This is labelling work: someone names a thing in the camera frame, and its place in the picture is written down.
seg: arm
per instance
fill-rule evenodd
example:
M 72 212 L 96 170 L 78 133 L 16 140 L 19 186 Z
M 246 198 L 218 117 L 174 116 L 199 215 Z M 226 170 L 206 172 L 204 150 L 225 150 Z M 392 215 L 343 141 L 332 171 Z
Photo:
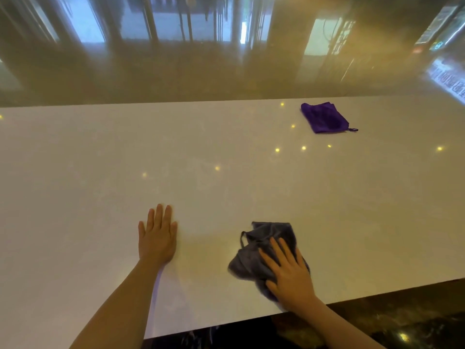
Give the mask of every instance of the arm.
M 266 285 L 279 302 L 315 328 L 332 349 L 384 349 L 382 345 L 348 323 L 316 297 L 310 274 L 299 249 L 296 249 L 296 260 L 286 242 L 283 239 L 279 242 L 284 252 L 276 240 L 271 239 L 271 245 L 281 266 L 262 250 L 259 251 L 276 275 L 277 283 L 267 281 Z
M 178 224 L 171 223 L 171 206 L 150 209 L 147 227 L 139 222 L 139 262 L 98 309 L 70 349 L 140 349 L 160 267 L 176 250 Z

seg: finger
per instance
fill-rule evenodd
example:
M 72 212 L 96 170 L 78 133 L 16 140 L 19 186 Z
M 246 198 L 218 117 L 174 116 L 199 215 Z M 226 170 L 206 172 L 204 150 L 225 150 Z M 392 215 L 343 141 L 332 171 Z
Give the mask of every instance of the finger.
M 299 248 L 297 246 L 295 247 L 295 255 L 297 256 L 297 264 L 301 268 L 306 270 L 307 266 L 305 265 L 304 258 L 302 257 L 302 254 L 300 253 L 300 250 L 299 250 Z
M 139 240 L 140 240 L 145 235 L 145 228 L 144 228 L 144 222 L 143 221 L 139 222 L 138 229 L 139 229 Z
M 284 241 L 283 238 L 279 238 L 279 243 L 280 243 L 281 246 L 283 247 L 284 254 L 286 255 L 287 261 L 288 261 L 290 264 L 297 264 L 297 263 L 295 262 L 294 255 L 292 254 L 291 250 L 289 249 L 289 246 L 286 244 L 286 242 Z
M 261 248 L 259 248 L 259 253 L 260 253 L 260 256 L 262 256 L 266 265 L 271 269 L 271 271 L 275 275 L 277 275 L 277 273 L 279 272 L 279 265 L 273 260 L 273 258 L 271 258 L 265 252 L 263 252 Z
M 170 225 L 170 234 L 173 239 L 176 239 L 178 236 L 178 222 L 173 222 Z
M 276 283 L 273 281 L 266 281 L 265 284 L 267 288 L 270 289 L 270 292 L 273 293 L 274 296 L 278 297 L 279 290 Z
M 157 205 L 157 211 L 155 213 L 155 228 L 161 228 L 161 219 L 163 218 L 163 206 L 161 204 Z
M 151 231 L 154 228 L 154 214 L 155 211 L 153 208 L 150 208 L 148 210 L 148 216 L 147 216 L 147 228 L 146 231 Z
M 166 206 L 165 209 L 165 216 L 163 217 L 163 221 L 161 222 L 161 227 L 169 229 L 169 226 L 171 224 L 171 214 L 172 214 L 172 208 L 170 205 Z
M 276 253 L 276 257 L 278 258 L 279 264 L 281 265 L 281 267 L 282 267 L 283 265 L 288 264 L 288 261 L 287 261 L 287 259 L 286 259 L 286 256 L 285 256 L 284 253 L 282 252 L 281 247 L 278 245 L 278 243 L 276 242 L 276 240 L 272 237 L 272 238 L 270 239 L 270 242 L 271 242 L 271 246 L 273 247 L 274 252 Z

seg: cloth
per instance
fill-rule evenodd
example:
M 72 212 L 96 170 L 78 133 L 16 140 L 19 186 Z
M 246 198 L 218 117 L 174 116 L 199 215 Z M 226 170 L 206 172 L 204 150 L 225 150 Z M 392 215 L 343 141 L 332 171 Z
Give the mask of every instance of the cloth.
M 253 222 L 252 227 L 252 231 L 243 231 L 241 233 L 240 244 L 242 248 L 229 263 L 228 268 L 238 278 L 255 281 L 258 289 L 264 296 L 272 301 L 278 301 L 276 296 L 266 286 L 266 280 L 276 282 L 276 277 L 261 258 L 259 248 L 279 264 L 276 253 L 271 246 L 270 238 L 274 237 L 276 241 L 279 238 L 283 238 L 294 257 L 296 257 L 295 247 L 297 246 L 297 240 L 294 231 L 289 223 Z M 244 246 L 242 241 L 244 235 L 248 241 L 248 245 L 246 246 Z M 307 262 L 305 262 L 305 265 L 308 272 L 310 272 Z
M 329 101 L 318 105 L 304 103 L 300 106 L 300 110 L 316 134 L 358 131 L 356 128 L 349 128 L 349 122 Z

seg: person's left arm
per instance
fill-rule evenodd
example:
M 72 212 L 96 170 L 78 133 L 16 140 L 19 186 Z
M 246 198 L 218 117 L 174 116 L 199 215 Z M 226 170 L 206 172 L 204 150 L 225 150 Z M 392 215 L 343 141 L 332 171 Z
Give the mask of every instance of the person's left arm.
M 140 349 L 155 280 L 176 251 L 177 222 L 171 206 L 150 209 L 147 227 L 139 222 L 139 262 L 98 309 L 70 349 Z

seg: forearm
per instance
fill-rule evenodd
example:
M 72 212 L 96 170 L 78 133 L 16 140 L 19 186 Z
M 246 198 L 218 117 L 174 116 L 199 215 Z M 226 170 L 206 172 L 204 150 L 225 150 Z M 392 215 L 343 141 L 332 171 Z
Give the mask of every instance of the forearm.
M 140 349 L 159 269 L 153 262 L 139 261 L 70 349 Z
M 305 307 L 304 320 L 323 336 L 331 349 L 385 349 L 332 311 L 321 300 L 312 299 Z

